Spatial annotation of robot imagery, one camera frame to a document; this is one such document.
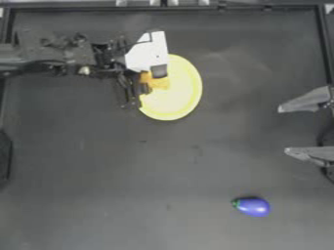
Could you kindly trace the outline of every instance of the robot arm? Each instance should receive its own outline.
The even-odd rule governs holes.
[[[139,95],[150,92],[139,83],[142,72],[167,77],[169,51],[163,31],[150,31],[131,46],[121,37],[94,44],[87,37],[57,35],[47,30],[18,29],[11,44],[0,45],[0,77],[27,73],[69,74],[115,78],[121,106],[141,105]]]

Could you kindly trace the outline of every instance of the toy eggplant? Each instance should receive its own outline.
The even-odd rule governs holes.
[[[238,198],[233,200],[233,206],[253,217],[265,217],[272,210],[269,202],[257,197]]]

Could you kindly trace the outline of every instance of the yellow plate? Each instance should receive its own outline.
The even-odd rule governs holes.
[[[141,111],[157,120],[177,120],[196,109],[202,96],[202,80],[194,65],[185,58],[170,55],[169,89],[154,88],[141,95]]]

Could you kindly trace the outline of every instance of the black table surface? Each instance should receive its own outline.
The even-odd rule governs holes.
[[[334,186],[284,153],[314,146],[330,113],[277,113],[325,85],[313,12],[27,12],[19,26],[97,41],[162,28],[204,96],[188,118],[161,122],[118,107],[107,80],[10,81],[2,250],[332,249]],[[234,210],[252,194],[270,201],[268,218]]]

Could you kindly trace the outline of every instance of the metal bar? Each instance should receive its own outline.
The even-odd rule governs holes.
[[[38,8],[33,6],[25,7],[13,7],[18,12],[184,12],[184,11],[217,11],[217,6],[180,6],[180,7],[157,7],[157,6],[133,6],[129,7],[45,7],[39,6]]]
[[[21,6],[22,4],[62,4],[63,6],[66,6],[67,4],[101,4],[101,3],[106,3],[109,4],[110,1],[115,1],[115,0],[2,0],[3,4],[7,5],[18,5]],[[272,5],[272,6],[314,6],[316,4],[320,4],[318,0],[314,1],[276,1],[276,0],[253,0],[253,1],[248,1],[248,0],[218,0],[221,4],[229,4],[229,5],[254,5],[254,6],[260,6],[260,5]]]
[[[130,0],[129,5],[131,6],[142,6],[146,4],[142,4],[146,0]],[[161,0],[161,6],[167,7],[167,0]],[[201,6],[200,0],[181,0],[180,6]],[[38,1],[27,1],[27,0],[6,0],[2,3],[3,6],[21,8],[21,9],[31,9],[31,8],[97,8],[97,7],[115,7],[117,6],[117,0],[38,0]],[[286,9],[286,10],[305,10],[305,9],[313,9],[314,4],[306,4],[306,3],[276,3],[276,2],[265,2],[265,3],[238,3],[225,0],[212,0],[210,6],[220,6],[221,8],[229,8],[232,10],[253,10],[253,9]]]
[[[0,42],[6,43],[11,40],[13,26],[15,21],[15,11],[13,8],[4,8],[3,23],[0,32]]]
[[[333,48],[330,43],[329,27],[326,20],[326,12],[322,5],[317,5],[314,8],[316,22],[318,27],[321,52],[324,57],[325,74],[328,84],[334,83],[334,65],[333,65]]]

